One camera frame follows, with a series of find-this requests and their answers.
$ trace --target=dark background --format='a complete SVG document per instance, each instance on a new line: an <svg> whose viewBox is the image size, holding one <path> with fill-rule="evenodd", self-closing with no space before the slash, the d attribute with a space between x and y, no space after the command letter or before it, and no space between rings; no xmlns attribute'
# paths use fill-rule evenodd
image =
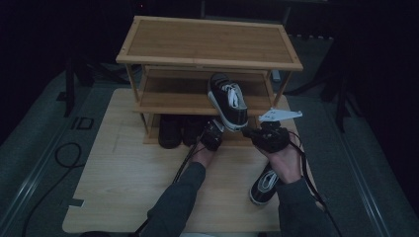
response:
<svg viewBox="0 0 419 237"><path fill-rule="evenodd" d="M289 34L339 41L350 91L418 214L418 2L208 0L206 14L280 21L289 6ZM1 0L0 143L70 56L115 63L133 15L199 18L201 10L193 0Z"/></svg>

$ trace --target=black shoe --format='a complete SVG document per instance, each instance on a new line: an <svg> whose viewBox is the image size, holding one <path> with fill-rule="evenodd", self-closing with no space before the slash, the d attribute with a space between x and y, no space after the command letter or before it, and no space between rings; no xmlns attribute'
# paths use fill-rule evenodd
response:
<svg viewBox="0 0 419 237"><path fill-rule="evenodd" d="M210 117L207 116L186 116L184 123L183 143L192 146L197 142L197 138L203 133L204 127Z"/></svg>
<svg viewBox="0 0 419 237"><path fill-rule="evenodd" d="M166 149L179 146L182 142L180 116L161 115L158 131L158 143Z"/></svg>
<svg viewBox="0 0 419 237"><path fill-rule="evenodd" d="M267 204L277 191L275 189L275 184L280 181L278 175L272 170L271 165L268 163L252 189L250 189L250 200L256 205Z"/></svg>
<svg viewBox="0 0 419 237"><path fill-rule="evenodd" d="M209 79L208 94L222 122L229 130L240 131L247 125L247 107L240 87L225 74L212 75Z"/></svg>

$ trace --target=grey sleeve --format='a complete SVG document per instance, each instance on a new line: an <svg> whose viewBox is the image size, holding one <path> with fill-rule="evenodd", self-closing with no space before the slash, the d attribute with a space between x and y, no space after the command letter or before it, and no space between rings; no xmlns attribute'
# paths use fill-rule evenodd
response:
<svg viewBox="0 0 419 237"><path fill-rule="evenodd" d="M305 179L276 185L282 237L332 236L331 221L317 207Z"/></svg>
<svg viewBox="0 0 419 237"><path fill-rule="evenodd" d="M179 179L169 186L157 203L148 211L148 224L143 236L179 236L194 208L198 189L206 177L206 168L191 162Z"/></svg>

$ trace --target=dark floor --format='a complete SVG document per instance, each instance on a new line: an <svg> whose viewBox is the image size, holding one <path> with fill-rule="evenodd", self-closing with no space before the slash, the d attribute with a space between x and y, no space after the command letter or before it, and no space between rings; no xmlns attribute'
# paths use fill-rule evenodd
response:
<svg viewBox="0 0 419 237"><path fill-rule="evenodd" d="M288 90L313 78L332 40L292 38L292 42L304 70L293 75ZM1 236L20 236L23 229L27 230L26 236L78 236L64 233L61 224L66 202L72 198L82 168L71 171L38 206L27 224L25 220L67 171L54 160L57 148L77 142L82 151L79 164L84 163L113 91L127 87L100 76L95 78L92 88L76 86L76 107L69 118L63 117L64 104L56 100L64 90L63 74L51 81L0 147ZM349 117L344 119L346 132L341 133L334 122L336 103L319 99L322 87L288 99L292 110L304 113L295 123L316 185L327 197L343 236L419 236L419 221L369 125L348 106ZM76 118L93 119L93 127L72 128ZM62 151L58 156L66 164L77 157L74 147L64 147ZM113 233L113 236L126 235Z"/></svg>

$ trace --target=white shoelace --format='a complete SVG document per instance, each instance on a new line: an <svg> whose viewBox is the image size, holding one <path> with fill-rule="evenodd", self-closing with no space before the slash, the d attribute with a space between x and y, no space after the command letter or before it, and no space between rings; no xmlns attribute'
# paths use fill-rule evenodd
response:
<svg viewBox="0 0 419 237"><path fill-rule="evenodd" d="M228 104L233 108L237 108L238 107L238 96L237 96L236 89L232 86L232 84L223 85L221 87L221 90L228 93Z"/></svg>
<svg viewBox="0 0 419 237"><path fill-rule="evenodd" d="M268 171L262 178L262 188L270 190L278 180L278 175L273 171Z"/></svg>

